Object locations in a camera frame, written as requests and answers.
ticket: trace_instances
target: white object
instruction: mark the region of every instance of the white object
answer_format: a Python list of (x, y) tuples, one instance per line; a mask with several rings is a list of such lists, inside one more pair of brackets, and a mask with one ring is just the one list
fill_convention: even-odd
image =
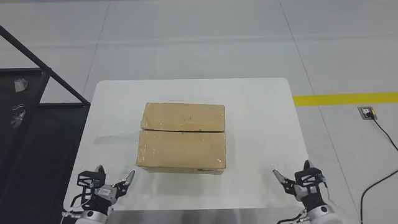
[[(149, 173), (136, 166), (147, 102), (225, 105), (226, 170), (222, 175)], [(284, 78), (103, 81), (96, 87), (64, 207), (81, 193), (77, 176), (103, 165), (112, 184), (137, 170), (115, 210), (302, 206), (272, 173), (303, 169), (308, 159)]]

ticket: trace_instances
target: concrete floor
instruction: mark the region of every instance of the concrete floor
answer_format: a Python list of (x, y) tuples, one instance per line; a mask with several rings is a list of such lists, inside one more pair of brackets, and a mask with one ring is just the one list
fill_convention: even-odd
[[(0, 24), (88, 100), (101, 80), (284, 77), (293, 95), (398, 91), (398, 0), (0, 0), (0, 10)], [(0, 51), (2, 68), (34, 67), (5, 40)], [(59, 101), (75, 100), (50, 83), (42, 102)], [(398, 142), (398, 105), (373, 107)], [(362, 191), (397, 169), (398, 154), (356, 105), (297, 113), (331, 199), (358, 219)], [(368, 192), (365, 223), (395, 222), (397, 183)]]

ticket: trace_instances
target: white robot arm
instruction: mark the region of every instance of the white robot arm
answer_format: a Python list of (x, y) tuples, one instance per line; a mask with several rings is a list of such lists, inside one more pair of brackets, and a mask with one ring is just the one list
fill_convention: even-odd
[(105, 224), (111, 214), (111, 206), (119, 197), (127, 194), (127, 190), (134, 178), (135, 171), (117, 184), (105, 184), (105, 171), (103, 166), (98, 166), (95, 171), (83, 171), (79, 174), (77, 185), (83, 187), (80, 195), (77, 195), (71, 203), (81, 197), (82, 212), (64, 212), (63, 217), (77, 218), (76, 224)]
[(296, 200), (302, 202), (305, 207), (303, 212), (295, 218), (280, 220), (277, 224), (305, 221), (311, 224), (348, 224), (323, 201), (319, 185), (325, 184), (327, 187), (325, 178), (322, 171), (313, 167), (310, 161), (305, 161), (304, 170), (294, 174), (295, 181), (284, 177), (277, 170), (273, 170), (273, 173), (285, 192), (294, 195)]

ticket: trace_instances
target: yellow floor line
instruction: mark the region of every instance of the yellow floor line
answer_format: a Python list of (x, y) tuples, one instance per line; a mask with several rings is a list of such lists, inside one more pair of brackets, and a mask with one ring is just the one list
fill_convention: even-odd
[(398, 103), (398, 93), (349, 93), (344, 95), (293, 96), (296, 106)]

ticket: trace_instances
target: electrical socket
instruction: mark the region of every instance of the electrical socket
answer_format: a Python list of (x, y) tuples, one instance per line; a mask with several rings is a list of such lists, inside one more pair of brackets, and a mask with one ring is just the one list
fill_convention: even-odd
[(359, 113), (361, 114), (361, 117), (363, 120), (372, 120), (371, 117), (367, 117), (366, 113), (372, 112), (374, 115), (374, 119), (377, 120), (376, 112), (373, 110), (373, 107), (371, 106), (359, 106), (358, 107)]

